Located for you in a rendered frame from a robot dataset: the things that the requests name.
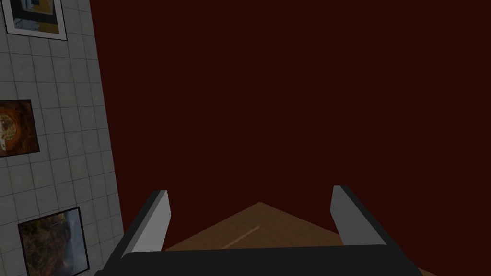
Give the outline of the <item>white-framed blue yellow picture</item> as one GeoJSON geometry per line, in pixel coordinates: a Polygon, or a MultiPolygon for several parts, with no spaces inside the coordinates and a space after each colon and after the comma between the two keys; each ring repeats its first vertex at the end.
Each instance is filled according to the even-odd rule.
{"type": "Polygon", "coordinates": [[[10,35],[66,41],[61,0],[0,0],[10,35]]]}

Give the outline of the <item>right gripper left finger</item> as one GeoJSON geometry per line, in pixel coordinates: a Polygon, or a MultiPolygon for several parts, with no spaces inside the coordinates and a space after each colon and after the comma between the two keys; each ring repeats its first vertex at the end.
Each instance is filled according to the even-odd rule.
{"type": "Polygon", "coordinates": [[[152,192],[121,239],[122,255],[161,251],[170,219],[168,192],[166,190],[152,192]]]}

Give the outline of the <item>orange brown round-motif picture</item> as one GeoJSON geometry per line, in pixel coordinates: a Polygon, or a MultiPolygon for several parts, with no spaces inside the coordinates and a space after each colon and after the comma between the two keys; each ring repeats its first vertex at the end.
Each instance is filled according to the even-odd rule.
{"type": "Polygon", "coordinates": [[[39,151],[31,100],[0,100],[0,158],[39,151]]]}

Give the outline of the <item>black-framed landscape picture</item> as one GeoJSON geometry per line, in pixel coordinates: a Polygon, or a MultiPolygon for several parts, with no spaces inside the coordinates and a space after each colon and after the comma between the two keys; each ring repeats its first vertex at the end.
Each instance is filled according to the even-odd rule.
{"type": "Polygon", "coordinates": [[[79,207],[17,227],[27,276],[78,276],[90,270],[79,207]]]}

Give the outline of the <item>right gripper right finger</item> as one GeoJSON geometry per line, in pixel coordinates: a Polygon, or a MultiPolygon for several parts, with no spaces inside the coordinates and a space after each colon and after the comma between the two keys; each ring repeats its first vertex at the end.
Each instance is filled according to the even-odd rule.
{"type": "Polygon", "coordinates": [[[346,185],[333,186],[330,214],[344,245],[397,245],[346,185]]]}

